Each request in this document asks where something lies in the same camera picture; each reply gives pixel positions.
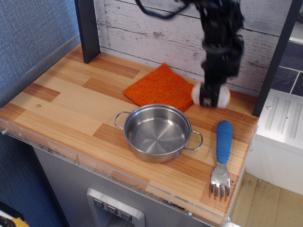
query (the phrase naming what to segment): wood grain surface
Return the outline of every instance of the wood grain surface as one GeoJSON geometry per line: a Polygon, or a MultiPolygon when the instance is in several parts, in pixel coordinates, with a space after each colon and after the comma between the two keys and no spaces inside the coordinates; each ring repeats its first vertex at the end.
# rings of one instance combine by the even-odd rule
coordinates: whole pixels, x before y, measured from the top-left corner
{"type": "MultiPolygon", "coordinates": [[[[4,120],[0,128],[11,130],[16,126],[14,132],[22,134],[25,141],[46,146],[62,158],[73,158],[74,163],[85,163],[99,171],[109,166],[112,170],[107,174],[113,179],[162,201],[174,198],[175,209],[191,211],[203,222],[219,226],[222,217],[229,214],[237,184],[231,186],[229,197],[217,198],[210,193],[210,177],[216,165],[216,127],[222,120],[233,126],[227,166],[231,180],[237,182],[258,121],[251,115],[256,98],[232,92],[226,109],[192,105],[184,114],[192,129],[203,134],[202,147],[184,150],[166,163],[147,163],[131,152],[114,119],[121,111],[138,108],[123,91],[153,70],[104,53],[85,64],[78,46],[0,110],[0,119],[4,120]]],[[[123,126],[126,116],[119,117],[117,124],[123,126]]],[[[193,133],[187,147],[195,148],[199,142],[193,133]]]]}

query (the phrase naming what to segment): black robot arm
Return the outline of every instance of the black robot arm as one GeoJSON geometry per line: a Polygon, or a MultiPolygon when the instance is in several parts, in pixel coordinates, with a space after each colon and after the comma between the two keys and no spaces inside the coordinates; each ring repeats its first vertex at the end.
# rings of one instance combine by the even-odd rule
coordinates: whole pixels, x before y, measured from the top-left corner
{"type": "Polygon", "coordinates": [[[136,3],[150,16],[170,19],[184,10],[190,3],[200,13],[206,50],[206,61],[202,63],[205,84],[200,86],[199,105],[218,106],[221,85],[231,76],[237,76],[244,52],[244,41],[236,34],[243,26],[239,0],[182,0],[184,6],[168,15],[146,10],[140,0],[136,3]]]}

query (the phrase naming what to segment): black post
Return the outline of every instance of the black post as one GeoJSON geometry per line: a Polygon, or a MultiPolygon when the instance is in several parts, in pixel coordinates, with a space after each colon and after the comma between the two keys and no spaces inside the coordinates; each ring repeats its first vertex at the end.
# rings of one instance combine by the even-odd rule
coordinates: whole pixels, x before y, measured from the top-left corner
{"type": "Polygon", "coordinates": [[[293,0],[289,8],[279,41],[276,46],[276,50],[274,52],[271,63],[269,65],[262,89],[258,97],[258,101],[256,103],[255,109],[252,114],[256,117],[260,117],[261,115],[263,106],[266,102],[268,93],[271,88],[271,84],[273,83],[280,61],[286,49],[289,37],[293,31],[294,24],[297,20],[299,9],[302,6],[302,2],[303,2],[302,0],[293,0]]]}
{"type": "Polygon", "coordinates": [[[96,13],[93,0],[75,0],[83,61],[89,63],[100,53],[96,13]]]}

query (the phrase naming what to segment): toy kitchen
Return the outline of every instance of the toy kitchen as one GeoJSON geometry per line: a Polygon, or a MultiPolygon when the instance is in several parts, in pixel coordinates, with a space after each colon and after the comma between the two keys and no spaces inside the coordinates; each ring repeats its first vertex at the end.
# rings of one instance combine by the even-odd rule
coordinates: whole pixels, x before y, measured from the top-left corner
{"type": "Polygon", "coordinates": [[[195,5],[143,5],[168,15],[184,2],[185,10],[161,20],[129,0],[77,0],[81,45],[0,110],[2,133],[33,146],[71,227],[232,226],[258,123],[253,113],[291,1],[241,1],[245,21],[237,33],[245,51],[238,76],[226,80],[225,108],[196,105],[191,97],[204,82],[206,57],[195,5]],[[152,88],[163,92],[160,101],[152,88]],[[230,133],[228,157],[214,179],[220,126],[230,133]],[[168,133],[173,138],[151,139],[168,133]],[[228,184],[214,189],[222,171],[228,184]]]}

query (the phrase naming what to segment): orange cloth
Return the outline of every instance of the orange cloth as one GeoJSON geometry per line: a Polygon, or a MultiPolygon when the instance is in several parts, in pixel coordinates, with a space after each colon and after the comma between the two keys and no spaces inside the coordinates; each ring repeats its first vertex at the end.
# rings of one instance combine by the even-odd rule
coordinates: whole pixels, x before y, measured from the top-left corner
{"type": "Polygon", "coordinates": [[[194,103],[191,98],[193,87],[193,84],[186,82],[183,77],[163,63],[129,86],[124,94],[139,106],[165,104],[184,111],[194,103]]]}

